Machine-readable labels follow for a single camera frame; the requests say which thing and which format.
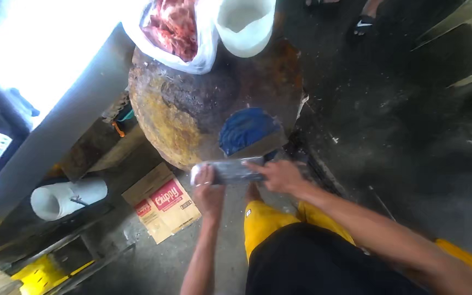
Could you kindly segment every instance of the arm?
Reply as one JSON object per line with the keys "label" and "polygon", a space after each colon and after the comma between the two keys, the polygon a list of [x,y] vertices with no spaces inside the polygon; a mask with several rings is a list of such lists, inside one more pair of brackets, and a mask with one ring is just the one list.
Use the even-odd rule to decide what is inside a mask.
{"label": "arm", "polygon": [[181,295],[203,295],[214,291],[214,253],[223,207],[224,186],[212,186],[214,169],[202,167],[196,176],[194,202],[203,220],[189,268],[181,285]]}
{"label": "arm", "polygon": [[289,161],[264,167],[247,164],[265,175],[271,191],[290,193],[309,202],[349,231],[355,242],[391,261],[425,274],[439,294],[472,294],[472,270],[429,240],[373,211],[336,197],[304,180]]}

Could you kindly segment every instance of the raw meat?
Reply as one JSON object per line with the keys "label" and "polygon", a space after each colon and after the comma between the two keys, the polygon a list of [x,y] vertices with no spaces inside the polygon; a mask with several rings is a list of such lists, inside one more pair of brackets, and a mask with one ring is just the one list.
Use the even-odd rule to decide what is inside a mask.
{"label": "raw meat", "polygon": [[191,61],[198,52],[194,0],[156,0],[150,22],[141,28],[159,48]]}

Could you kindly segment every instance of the slipper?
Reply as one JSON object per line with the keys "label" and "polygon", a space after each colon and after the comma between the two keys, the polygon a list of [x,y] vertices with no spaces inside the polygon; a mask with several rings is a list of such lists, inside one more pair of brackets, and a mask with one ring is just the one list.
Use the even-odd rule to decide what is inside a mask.
{"label": "slipper", "polygon": [[353,34],[358,36],[364,36],[370,30],[372,30],[374,26],[375,18],[370,17],[368,15],[360,15],[358,17],[358,22],[354,24]]}

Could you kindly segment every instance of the white plastic container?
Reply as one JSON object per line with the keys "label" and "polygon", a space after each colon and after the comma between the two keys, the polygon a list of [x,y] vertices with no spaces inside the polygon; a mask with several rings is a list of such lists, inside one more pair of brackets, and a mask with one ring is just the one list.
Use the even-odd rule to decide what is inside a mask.
{"label": "white plastic container", "polygon": [[251,57],[262,51],[272,34],[276,0],[222,0],[214,24],[232,54]]}
{"label": "white plastic container", "polygon": [[30,196],[30,204],[36,215],[53,221],[106,197],[108,192],[101,178],[86,178],[76,183],[65,182],[38,187]]}

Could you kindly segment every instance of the cardboard box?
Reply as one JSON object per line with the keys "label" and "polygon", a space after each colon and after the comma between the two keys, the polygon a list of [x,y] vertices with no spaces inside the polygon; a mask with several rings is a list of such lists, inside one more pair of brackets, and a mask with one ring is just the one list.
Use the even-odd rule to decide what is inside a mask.
{"label": "cardboard box", "polygon": [[165,163],[131,186],[123,193],[123,198],[134,207],[156,244],[201,217],[193,200]]}

